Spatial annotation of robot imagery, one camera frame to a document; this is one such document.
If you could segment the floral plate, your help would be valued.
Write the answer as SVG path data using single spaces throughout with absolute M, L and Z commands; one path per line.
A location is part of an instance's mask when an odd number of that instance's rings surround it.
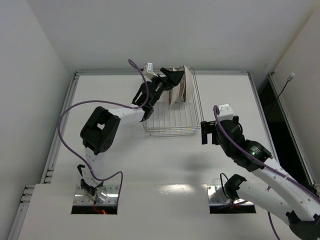
M 185 72 L 185 91 L 184 91 L 184 102 L 188 102 L 193 92 L 193 76 L 189 68 L 184 65 Z
M 179 84 L 171 89 L 168 93 L 168 104 L 170 106 L 172 106 L 174 103 L 182 103 L 184 101 L 185 88 L 186 76 L 184 74 Z

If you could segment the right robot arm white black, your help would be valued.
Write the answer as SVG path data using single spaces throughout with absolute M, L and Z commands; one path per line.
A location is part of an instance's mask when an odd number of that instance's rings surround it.
M 234 174 L 224 184 L 222 195 L 229 200 L 254 203 L 281 219 L 301 240 L 320 238 L 320 199 L 296 181 L 261 143 L 246 139 L 238 116 L 231 120 L 202 121 L 201 141 L 221 146 L 227 157 L 263 181 L 268 187 Z

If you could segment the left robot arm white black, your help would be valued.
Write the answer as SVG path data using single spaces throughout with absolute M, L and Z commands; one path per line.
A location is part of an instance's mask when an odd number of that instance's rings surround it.
M 92 112 L 80 132 L 85 150 L 85 165 L 78 165 L 81 175 L 80 186 L 94 197 L 102 189 L 104 181 L 93 170 L 104 163 L 105 152 L 113 144 L 119 126 L 146 121 L 154 112 L 154 106 L 163 92 L 178 86 L 183 79 L 183 70 L 161 68 L 163 76 L 145 73 L 149 81 L 142 83 L 128 108 L 105 109 L 98 106 Z

